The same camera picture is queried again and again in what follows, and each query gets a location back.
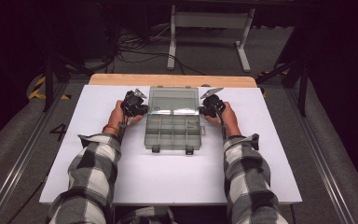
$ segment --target yellow tape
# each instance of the yellow tape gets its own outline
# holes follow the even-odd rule
[[[34,90],[31,92],[31,94],[28,96],[28,99],[46,99],[46,94],[39,94],[40,87],[42,87],[42,84],[46,81],[46,77],[41,77],[39,80],[37,80],[36,85],[34,85]],[[71,95],[63,95],[61,97],[62,100],[70,100]]]

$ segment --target clear plastic box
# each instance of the clear plastic box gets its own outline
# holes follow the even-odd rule
[[[199,90],[185,87],[150,87],[145,147],[185,150],[201,146]]]

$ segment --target white tabletop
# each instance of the white tabletop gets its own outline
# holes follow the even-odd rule
[[[77,135],[99,133],[116,100],[123,99],[127,91],[134,91],[136,88],[148,96],[149,87],[145,86],[84,87],[39,202],[52,203],[61,192],[67,190],[68,166],[82,149]],[[199,88],[200,95],[208,89]],[[260,89],[224,88],[217,95],[230,102],[237,114],[242,134],[260,135],[259,152],[268,162],[272,176],[271,189],[280,203],[302,202]],[[122,158],[118,163],[114,203],[225,204],[223,140],[220,131],[201,118],[201,126],[205,126],[206,134],[202,136],[200,150],[195,150],[194,155],[186,156],[182,150],[152,153],[144,145],[145,122],[144,118],[125,133],[121,146]]]

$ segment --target hand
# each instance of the hand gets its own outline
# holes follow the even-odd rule
[[[238,127],[237,116],[232,109],[229,102],[224,102],[226,109],[222,113],[222,119],[226,124],[226,135],[230,137],[232,135],[241,135],[240,128]],[[218,117],[212,118],[211,116],[205,116],[205,119],[214,124],[216,127],[221,128],[220,120]]]
[[[116,107],[110,114],[109,120],[107,122],[108,127],[106,127],[103,130],[104,133],[112,133],[115,136],[118,136],[118,131],[120,130],[119,123],[122,122],[123,120],[124,122],[128,122],[129,118],[127,116],[125,116],[123,119],[124,113],[123,110],[121,109],[121,103],[123,103],[123,101],[121,100],[118,100],[116,102]],[[142,118],[143,116],[140,115],[132,118],[130,125],[137,123]]]

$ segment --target table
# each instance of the table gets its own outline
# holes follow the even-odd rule
[[[246,108],[247,116],[239,117],[239,125],[245,135],[260,134],[260,153],[271,168],[272,190],[280,203],[301,202],[296,181],[267,106],[251,77],[123,74],[97,74],[85,86],[39,202],[52,203],[59,193],[67,189],[66,169],[81,150],[80,140],[76,136],[79,133],[87,135],[100,132],[112,106],[117,99],[124,97],[126,91],[139,88],[148,95],[150,85],[203,84],[225,87],[218,95],[222,99],[229,99],[238,114],[242,114]],[[199,88],[202,93],[208,89],[210,88]],[[232,97],[238,93],[241,97]],[[192,156],[186,156],[184,151],[174,150],[161,150],[159,154],[154,154],[145,149],[143,143],[145,119],[131,127],[128,131],[131,133],[126,133],[121,146],[122,159],[119,162],[114,203],[133,206],[226,204],[221,133],[204,119],[201,119],[201,126],[205,126],[206,135],[202,136],[200,150],[196,150]]]

